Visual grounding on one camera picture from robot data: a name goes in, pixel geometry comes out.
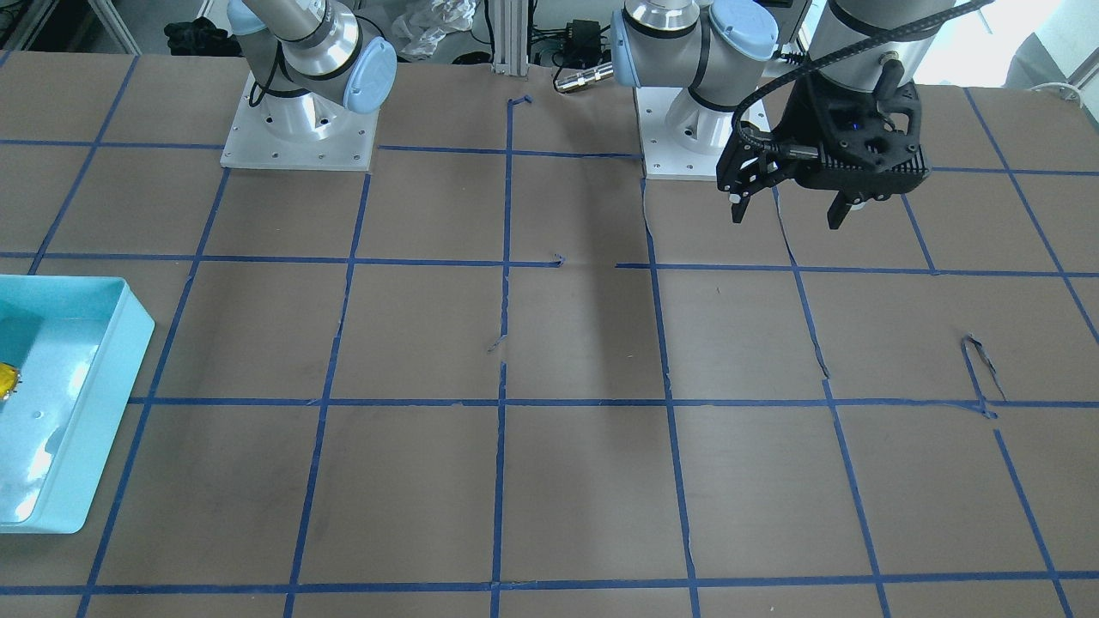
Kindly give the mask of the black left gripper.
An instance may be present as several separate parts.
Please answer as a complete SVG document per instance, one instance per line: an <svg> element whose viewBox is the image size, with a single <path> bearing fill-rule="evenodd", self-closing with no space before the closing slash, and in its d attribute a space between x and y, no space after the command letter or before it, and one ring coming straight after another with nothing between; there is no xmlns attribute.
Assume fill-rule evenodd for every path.
<svg viewBox="0 0 1099 618"><path fill-rule="evenodd" d="M859 91L828 77L797 79L780 122L769 133L735 121L717 164L717 188L730 195L732 221L743 221L753 195L796 181L813 191L836 191L828 208L828 227L839 230L868 197L859 192L859 165L847 161L857 132ZM747 137L774 140L785 151L758 148Z"/></svg>

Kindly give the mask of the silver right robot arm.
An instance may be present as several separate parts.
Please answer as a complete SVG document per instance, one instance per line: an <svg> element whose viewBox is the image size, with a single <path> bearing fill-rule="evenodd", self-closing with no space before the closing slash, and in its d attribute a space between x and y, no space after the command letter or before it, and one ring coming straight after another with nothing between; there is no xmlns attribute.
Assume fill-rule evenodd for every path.
<svg viewBox="0 0 1099 618"><path fill-rule="evenodd" d="M321 141L392 91L395 47L342 1L230 1L227 23L252 76L245 110L271 136Z"/></svg>

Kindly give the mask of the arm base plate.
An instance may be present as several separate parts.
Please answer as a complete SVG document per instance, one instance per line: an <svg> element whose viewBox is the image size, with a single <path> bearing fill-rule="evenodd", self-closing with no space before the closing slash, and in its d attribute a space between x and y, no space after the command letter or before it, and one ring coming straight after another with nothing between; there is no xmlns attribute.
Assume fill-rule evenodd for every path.
<svg viewBox="0 0 1099 618"><path fill-rule="evenodd" d="M360 114L317 93L259 95L249 74L220 157L247 172L370 172L379 113Z"/></svg>
<svg viewBox="0 0 1099 618"><path fill-rule="evenodd" d="M717 180L733 113L706 108L684 88L636 88L635 106L647 179Z"/></svg>

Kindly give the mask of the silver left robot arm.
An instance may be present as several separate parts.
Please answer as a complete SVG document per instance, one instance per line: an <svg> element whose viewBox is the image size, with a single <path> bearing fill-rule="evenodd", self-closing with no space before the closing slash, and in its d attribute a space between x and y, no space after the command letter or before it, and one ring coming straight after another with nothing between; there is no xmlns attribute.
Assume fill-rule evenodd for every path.
<svg viewBox="0 0 1099 618"><path fill-rule="evenodd" d="M750 200L786 180L834 191L839 228L867 201L914 191L931 166L914 74L939 29L979 1L829 1L804 58L762 82L780 24L756 1L628 1L612 16L617 82L682 89L729 129L719 191L742 222Z"/></svg>

